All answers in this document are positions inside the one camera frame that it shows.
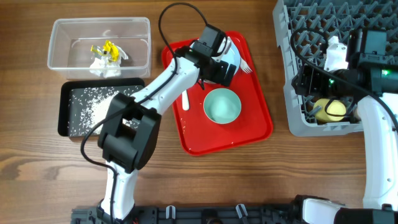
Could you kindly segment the mint green bowl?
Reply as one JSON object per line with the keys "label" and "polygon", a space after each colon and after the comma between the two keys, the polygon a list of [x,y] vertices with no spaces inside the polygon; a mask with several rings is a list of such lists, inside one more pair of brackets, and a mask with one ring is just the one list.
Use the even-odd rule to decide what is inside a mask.
{"label": "mint green bowl", "polygon": [[227,88],[210,91],[203,101],[206,117],[216,124],[229,124],[241,114],[242,104],[239,96]]}

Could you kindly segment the yellow snack wrapper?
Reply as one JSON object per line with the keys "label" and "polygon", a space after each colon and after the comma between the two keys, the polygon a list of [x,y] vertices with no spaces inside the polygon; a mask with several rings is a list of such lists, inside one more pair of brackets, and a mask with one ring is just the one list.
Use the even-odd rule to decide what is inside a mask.
{"label": "yellow snack wrapper", "polygon": [[119,60],[119,49],[110,40],[106,40],[102,47],[92,45],[90,50],[94,53],[95,58],[105,58],[109,62],[117,62]]}

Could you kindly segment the white napkin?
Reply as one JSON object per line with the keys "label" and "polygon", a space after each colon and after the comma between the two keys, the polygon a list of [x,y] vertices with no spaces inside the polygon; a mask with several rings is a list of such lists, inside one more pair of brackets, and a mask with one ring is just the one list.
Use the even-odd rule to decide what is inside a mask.
{"label": "white napkin", "polygon": [[98,77],[103,78],[114,78],[121,76],[121,61],[127,60],[129,56],[125,51],[118,47],[119,49],[119,60],[117,62],[109,62],[105,58],[98,59],[94,56],[94,62],[90,65],[90,72]]}

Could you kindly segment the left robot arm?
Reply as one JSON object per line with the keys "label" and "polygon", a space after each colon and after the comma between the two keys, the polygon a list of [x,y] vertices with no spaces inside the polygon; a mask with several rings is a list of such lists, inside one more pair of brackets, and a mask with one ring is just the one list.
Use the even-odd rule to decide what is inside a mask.
{"label": "left robot arm", "polygon": [[98,139],[108,171],[105,198],[98,207],[102,221],[126,223],[130,219],[138,173],[154,153],[160,120],[171,104],[198,80],[228,86],[240,61],[230,49],[211,57],[195,46],[184,46],[145,88],[132,96],[119,93],[111,100]]}

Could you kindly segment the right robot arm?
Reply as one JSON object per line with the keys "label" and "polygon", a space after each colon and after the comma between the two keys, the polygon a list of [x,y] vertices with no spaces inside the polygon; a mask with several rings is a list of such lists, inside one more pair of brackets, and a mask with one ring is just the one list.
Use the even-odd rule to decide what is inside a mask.
{"label": "right robot arm", "polygon": [[305,223],[397,223],[397,66],[367,64],[333,73],[303,66],[292,80],[301,95],[352,96],[363,125],[366,186],[362,208],[306,198]]}

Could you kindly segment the grey dishwasher rack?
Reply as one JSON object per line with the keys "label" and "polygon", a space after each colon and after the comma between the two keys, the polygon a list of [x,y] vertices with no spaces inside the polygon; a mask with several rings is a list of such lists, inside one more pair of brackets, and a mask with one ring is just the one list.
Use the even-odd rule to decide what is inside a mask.
{"label": "grey dishwasher rack", "polygon": [[316,100],[295,93],[291,82],[302,62],[290,48],[290,36],[297,29],[308,27],[324,31],[329,37],[337,36],[346,44],[353,29],[385,29],[387,62],[396,64],[397,1],[278,0],[272,14],[277,46],[284,61],[284,97],[290,132],[299,137],[361,132],[361,123],[353,119],[321,124],[312,113]]}

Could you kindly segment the clear plastic waste bin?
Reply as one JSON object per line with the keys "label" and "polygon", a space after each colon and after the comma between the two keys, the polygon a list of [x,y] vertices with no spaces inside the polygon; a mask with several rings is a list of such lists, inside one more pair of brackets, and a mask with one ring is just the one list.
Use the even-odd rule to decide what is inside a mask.
{"label": "clear plastic waste bin", "polygon": [[58,19],[47,57],[67,80],[149,78],[151,28],[146,17]]}

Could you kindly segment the light blue plate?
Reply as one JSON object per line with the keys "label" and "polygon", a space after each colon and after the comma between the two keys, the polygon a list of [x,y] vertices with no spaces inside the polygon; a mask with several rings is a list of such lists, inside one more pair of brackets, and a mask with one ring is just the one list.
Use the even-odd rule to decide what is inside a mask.
{"label": "light blue plate", "polygon": [[[225,50],[224,53],[221,56],[219,56],[219,57],[209,57],[209,58],[205,59],[204,63],[205,63],[205,65],[209,64],[211,59],[213,59],[213,60],[215,60],[217,62],[225,61],[225,62],[228,62],[228,63],[232,63],[233,65],[237,66],[237,69],[235,71],[235,74],[236,74],[237,71],[239,70],[239,67],[240,67],[241,56],[240,56],[239,50],[237,49],[237,46],[233,43],[233,41],[232,41],[232,39],[230,37],[228,37],[228,43],[230,44],[229,48],[227,50]],[[198,81],[200,83],[215,84],[215,83],[212,83],[212,82],[201,81],[199,79],[199,77],[198,77]]]}

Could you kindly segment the white plastic fork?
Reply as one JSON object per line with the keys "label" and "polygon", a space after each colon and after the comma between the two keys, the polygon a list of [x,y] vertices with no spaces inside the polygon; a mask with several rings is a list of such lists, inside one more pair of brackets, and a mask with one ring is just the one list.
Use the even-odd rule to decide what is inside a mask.
{"label": "white plastic fork", "polygon": [[240,59],[240,69],[244,73],[251,73],[252,72],[252,69],[250,68],[248,63],[245,61],[245,59],[243,59],[243,58]]}

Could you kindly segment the yellow cup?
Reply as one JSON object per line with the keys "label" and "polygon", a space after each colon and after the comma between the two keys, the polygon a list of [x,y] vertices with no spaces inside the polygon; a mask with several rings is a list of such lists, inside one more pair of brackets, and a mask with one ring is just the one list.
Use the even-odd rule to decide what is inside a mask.
{"label": "yellow cup", "polygon": [[346,114],[346,106],[338,100],[322,98],[315,102],[313,108],[317,107],[320,110],[315,113],[315,118],[322,123],[341,121]]}

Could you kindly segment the white plastic spoon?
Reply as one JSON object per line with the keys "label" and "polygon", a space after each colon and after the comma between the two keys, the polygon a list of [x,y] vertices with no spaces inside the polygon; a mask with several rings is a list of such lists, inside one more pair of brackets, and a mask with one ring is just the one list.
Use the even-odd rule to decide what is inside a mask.
{"label": "white plastic spoon", "polygon": [[184,111],[188,111],[190,109],[187,90],[182,93],[182,108]]}

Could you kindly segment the red serving tray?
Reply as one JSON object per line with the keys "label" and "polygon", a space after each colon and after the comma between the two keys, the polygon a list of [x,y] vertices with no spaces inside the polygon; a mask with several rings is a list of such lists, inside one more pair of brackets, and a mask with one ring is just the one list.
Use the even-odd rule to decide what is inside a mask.
{"label": "red serving tray", "polygon": [[171,105],[182,148],[193,156],[262,141],[273,131],[273,122],[246,39],[236,31],[227,31],[227,35],[252,69],[251,73],[244,73],[239,69],[228,87],[237,94],[242,103],[242,110],[237,119],[229,124],[217,124],[206,116],[203,109],[205,97],[210,91],[222,87],[218,84],[206,83],[204,89],[199,85],[189,88],[188,111],[182,108],[181,96]]}

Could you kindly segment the black tray with rice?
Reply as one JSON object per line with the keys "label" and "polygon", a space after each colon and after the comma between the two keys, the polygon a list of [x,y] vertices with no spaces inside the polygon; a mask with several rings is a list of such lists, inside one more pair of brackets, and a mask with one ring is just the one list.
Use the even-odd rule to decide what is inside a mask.
{"label": "black tray with rice", "polygon": [[118,93],[131,96],[145,83],[140,78],[85,80],[66,82],[61,87],[58,134],[84,136],[106,116],[110,101]]}

